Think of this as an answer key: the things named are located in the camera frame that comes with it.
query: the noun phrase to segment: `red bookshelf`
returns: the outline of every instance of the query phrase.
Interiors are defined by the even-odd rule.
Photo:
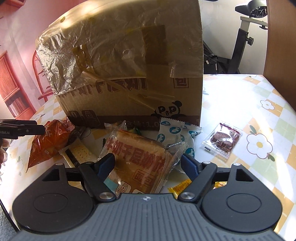
[[[0,55],[0,85],[0,95],[16,119],[29,120],[36,113],[16,78],[7,52]]]

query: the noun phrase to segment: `tablecloth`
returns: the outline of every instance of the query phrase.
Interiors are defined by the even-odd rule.
[[[201,126],[204,131],[195,138],[195,158],[211,161],[219,167],[241,163],[261,180],[281,201],[283,213],[275,232],[287,241],[296,238],[296,113],[262,75],[204,75]],[[33,116],[38,124],[64,119],[65,113],[52,97]],[[223,161],[206,152],[200,143],[220,122],[243,130],[243,135],[229,159]],[[157,132],[143,131],[156,139]],[[102,148],[105,130],[87,129],[82,142],[96,155]],[[8,148],[8,160],[0,169],[0,199],[11,215],[17,195],[62,156],[30,168],[27,172],[33,136],[21,137]],[[187,179],[172,171],[162,192]]]

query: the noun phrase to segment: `adjustment knob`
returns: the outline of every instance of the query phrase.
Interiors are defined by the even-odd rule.
[[[254,39],[253,38],[247,38],[247,43],[248,43],[248,45],[250,45],[250,46],[252,46],[253,45],[253,43],[254,43]]]

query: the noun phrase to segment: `orange snack bag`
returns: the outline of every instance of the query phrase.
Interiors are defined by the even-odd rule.
[[[68,138],[75,126],[66,118],[45,124],[45,134],[34,137],[30,151],[28,168],[47,161],[67,145]]]

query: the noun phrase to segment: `wooden door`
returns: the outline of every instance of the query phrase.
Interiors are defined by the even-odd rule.
[[[267,0],[268,40],[264,76],[296,110],[296,7]]]

